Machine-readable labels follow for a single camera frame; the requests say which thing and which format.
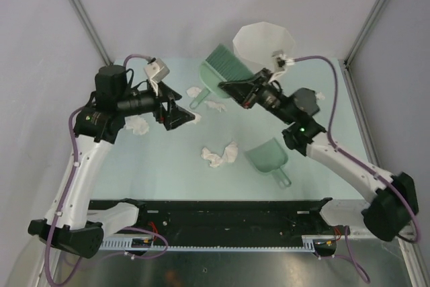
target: white wall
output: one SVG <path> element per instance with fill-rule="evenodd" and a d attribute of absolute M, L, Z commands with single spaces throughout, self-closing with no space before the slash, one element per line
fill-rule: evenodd
<path fill-rule="evenodd" d="M 352 65 L 381 163 L 415 179 L 430 265 L 430 0 L 390 0 Z"/>
<path fill-rule="evenodd" d="M 375 0 L 82 0 L 112 58 L 129 52 L 202 57 L 239 28 L 267 21 L 296 39 L 297 55 L 344 58 Z"/>
<path fill-rule="evenodd" d="M 67 118 L 102 66 L 68 0 L 0 0 L 0 286 L 48 209 L 71 145 Z"/>

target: dustpan handle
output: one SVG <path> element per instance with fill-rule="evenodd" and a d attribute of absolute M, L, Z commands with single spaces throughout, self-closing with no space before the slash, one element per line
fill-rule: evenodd
<path fill-rule="evenodd" d="M 193 101 L 189 104 L 189 108 L 191 110 L 196 109 L 202 102 L 205 100 L 205 98 L 210 95 L 210 90 L 208 88 L 204 88 L 197 97 L 194 98 Z"/>
<path fill-rule="evenodd" d="M 276 179 L 276 182 L 281 189 L 284 190 L 291 186 L 291 180 L 282 168 L 278 168 L 273 171 L 273 177 Z"/>

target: purple cable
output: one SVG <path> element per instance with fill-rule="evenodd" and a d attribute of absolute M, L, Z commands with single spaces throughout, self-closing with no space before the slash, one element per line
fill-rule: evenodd
<path fill-rule="evenodd" d="M 134 258 L 136 258 L 136 259 L 154 259 L 154 258 L 158 258 L 158 257 L 164 255 L 167 252 L 167 249 L 169 248 L 169 244 L 168 244 L 166 238 L 164 238 L 162 235 L 160 235 L 158 233 L 147 231 L 147 230 L 140 229 L 140 228 L 133 228 L 133 227 L 126 227 L 123 230 L 136 231 L 136 232 L 141 232 L 141 233 L 145 233 L 145 234 L 148 234 L 148 235 L 154 235 L 154 236 L 158 237 L 159 239 L 161 239 L 164 242 L 165 247 L 164 247 L 164 249 L 162 251 L 160 251 L 160 253 L 158 253 L 156 255 L 150 255 L 150 256 L 133 255 L 132 253 L 126 253 L 126 251 L 119 251 L 119 252 L 110 253 L 110 254 L 105 255 L 104 257 L 102 257 L 102 258 L 100 258 L 100 259 L 98 259 L 96 261 L 93 261 L 89 265 L 86 265 L 86 266 L 80 265 L 79 266 L 80 270 L 86 270 L 86 269 L 95 267 L 98 263 L 102 262 L 103 260 L 106 260 L 107 258 L 110 258 L 110 257 L 114 257 L 116 255 L 129 255 L 130 257 L 134 256 Z M 67 260 L 66 255 L 64 255 L 63 259 L 64 259 L 64 262 L 67 265 L 69 265 L 71 267 L 74 266 L 74 264 L 70 263 L 70 261 Z"/>
<path fill-rule="evenodd" d="M 353 155 L 349 154 L 347 151 L 344 151 L 342 148 L 340 148 L 339 146 L 337 146 L 337 144 L 335 143 L 335 141 L 333 140 L 333 136 L 332 136 L 332 126 L 333 126 L 333 120 L 335 118 L 335 111 L 336 111 L 336 105 L 337 105 L 337 95 L 339 92 L 339 82 L 337 80 L 337 74 L 336 74 L 336 69 L 333 66 L 332 62 L 323 56 L 320 55 L 312 55 L 312 56 L 304 56 L 304 57 L 300 57 L 300 58 L 295 58 L 294 62 L 301 62 L 304 60 L 312 60 L 312 59 L 319 59 L 319 60 L 323 60 L 326 63 L 328 63 L 330 65 L 330 68 L 333 72 L 333 76 L 335 78 L 335 98 L 333 100 L 333 108 L 331 110 L 331 115 L 330 115 L 330 120 L 329 120 L 329 127 L 327 130 L 327 138 L 330 142 L 330 144 L 337 149 L 337 151 L 339 151 L 343 156 L 347 157 L 350 161 L 354 162 L 355 164 L 359 165 L 362 169 L 364 169 L 365 171 L 367 171 L 370 175 L 374 176 L 376 179 L 380 180 L 386 187 L 390 188 L 390 190 L 397 196 L 397 198 L 402 202 L 403 206 L 406 208 L 406 210 L 409 213 L 409 216 L 411 217 L 411 220 L 414 224 L 415 227 L 415 238 L 412 240 L 412 242 L 417 243 L 421 240 L 421 230 L 418 224 L 418 219 L 415 216 L 414 212 L 412 211 L 412 208 L 409 206 L 408 202 L 406 201 L 406 199 L 403 197 L 403 195 L 385 178 L 383 178 L 381 175 L 377 174 L 376 171 L 374 171 L 372 168 L 368 167 L 365 163 L 361 162 L 359 159 L 355 158 Z"/>
<path fill-rule="evenodd" d="M 127 63 L 129 60 L 131 60 L 132 58 L 143 58 L 144 60 L 150 62 L 153 58 L 147 55 L 141 55 L 141 54 L 130 54 L 126 57 L 126 59 L 124 60 L 124 63 L 122 64 L 124 67 L 127 67 Z"/>
<path fill-rule="evenodd" d="M 75 133 L 73 132 L 73 117 L 78 112 L 80 112 L 81 110 L 82 110 L 82 107 L 79 109 L 76 109 L 74 112 L 72 112 L 72 114 L 69 117 L 69 134 L 70 134 L 70 137 L 72 140 L 72 147 L 73 147 L 73 165 L 72 165 L 72 169 L 71 169 L 69 178 L 67 179 L 66 186 L 64 187 L 64 190 L 62 191 L 60 200 L 58 201 L 58 205 L 56 207 L 56 211 L 55 211 L 54 217 L 52 219 L 51 228 L 49 229 L 48 238 L 46 240 L 44 270 L 45 270 L 45 276 L 46 276 L 46 279 L 48 280 L 48 283 L 53 287 L 61 287 L 61 286 L 64 286 L 65 284 L 67 284 L 70 281 L 70 279 L 73 277 L 73 275 L 75 275 L 75 273 L 78 269 L 78 266 L 82 260 L 81 257 L 78 259 L 72 272 L 70 273 L 70 275 L 66 278 L 66 280 L 64 282 L 57 284 L 54 281 L 54 279 L 52 278 L 51 271 L 50 271 L 50 249 L 51 249 L 51 244 L 52 244 L 52 238 L 54 236 L 55 226 L 58 222 L 57 213 L 61 212 L 61 210 L 62 210 L 62 206 L 66 200 L 67 193 L 69 192 L 70 186 L 72 185 L 72 181 L 73 181 L 73 178 L 74 178 L 75 173 L 76 173 L 77 166 L 75 166 L 75 163 L 78 162 L 79 154 L 78 154 L 78 145 L 76 142 Z"/>
<path fill-rule="evenodd" d="M 349 234 L 349 226 L 346 226 L 345 227 L 345 243 L 347 244 L 349 257 L 347 257 L 346 255 L 327 255 L 327 256 L 322 257 L 316 251 L 315 251 L 315 254 L 318 256 L 318 258 L 343 259 L 343 260 L 346 260 L 346 261 L 352 263 L 354 265 L 355 270 L 359 274 L 360 278 L 366 284 L 370 284 L 370 277 L 369 277 L 368 273 L 364 270 L 364 268 L 359 263 L 357 263 L 357 260 L 355 260 L 354 253 L 353 253 L 352 248 L 351 248 L 351 243 L 349 242 L 349 239 L 348 239 L 348 234 Z"/>

